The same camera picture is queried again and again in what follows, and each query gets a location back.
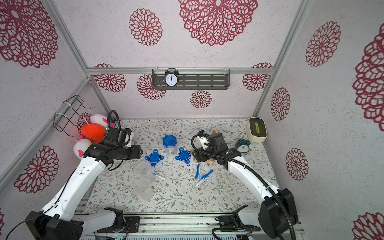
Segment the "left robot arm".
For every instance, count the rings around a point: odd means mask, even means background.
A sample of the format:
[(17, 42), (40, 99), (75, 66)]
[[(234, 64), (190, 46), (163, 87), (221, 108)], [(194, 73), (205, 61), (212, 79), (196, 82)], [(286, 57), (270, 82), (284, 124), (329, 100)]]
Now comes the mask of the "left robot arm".
[(64, 186), (40, 212), (30, 212), (26, 224), (36, 240), (79, 240), (101, 229), (126, 230), (123, 212), (106, 208), (96, 214), (74, 218), (76, 208), (92, 183), (114, 160), (136, 160), (143, 153), (132, 144), (131, 129), (110, 127), (105, 139), (90, 145)]

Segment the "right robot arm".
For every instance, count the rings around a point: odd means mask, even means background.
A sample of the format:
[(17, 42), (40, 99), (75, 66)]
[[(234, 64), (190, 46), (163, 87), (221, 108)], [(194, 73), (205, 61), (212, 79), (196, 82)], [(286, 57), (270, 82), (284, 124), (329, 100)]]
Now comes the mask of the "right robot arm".
[(254, 170), (237, 148), (229, 148), (221, 133), (207, 134), (201, 130), (191, 139), (194, 149), (192, 155), (198, 162), (210, 159), (234, 174), (255, 196), (258, 208), (243, 206), (233, 212), (234, 226), (224, 223), (224, 226), (214, 228), (213, 236), (218, 239), (216, 231), (234, 232), (242, 230), (263, 230), (270, 239), (283, 239), (283, 233), (289, 231), (291, 239), (295, 240), (295, 224), (298, 223), (298, 213), (294, 196), (288, 189), (268, 182)]

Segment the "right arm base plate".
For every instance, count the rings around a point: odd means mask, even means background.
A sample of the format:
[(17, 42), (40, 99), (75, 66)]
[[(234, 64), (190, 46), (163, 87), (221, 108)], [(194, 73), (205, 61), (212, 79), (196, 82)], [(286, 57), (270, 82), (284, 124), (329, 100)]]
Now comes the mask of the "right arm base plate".
[(240, 219), (235, 215), (221, 215), (216, 217), (215, 220), (219, 223), (219, 230), (224, 232), (230, 232), (230, 231), (259, 232), (261, 231), (260, 227), (243, 224), (240, 221)]

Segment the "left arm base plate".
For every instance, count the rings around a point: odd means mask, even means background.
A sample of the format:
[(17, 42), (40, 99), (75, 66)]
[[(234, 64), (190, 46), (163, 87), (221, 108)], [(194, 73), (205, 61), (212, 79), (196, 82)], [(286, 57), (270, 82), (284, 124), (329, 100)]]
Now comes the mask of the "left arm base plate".
[(123, 220), (116, 220), (109, 228), (97, 230), (99, 234), (137, 233), (140, 226), (140, 217), (124, 217)]

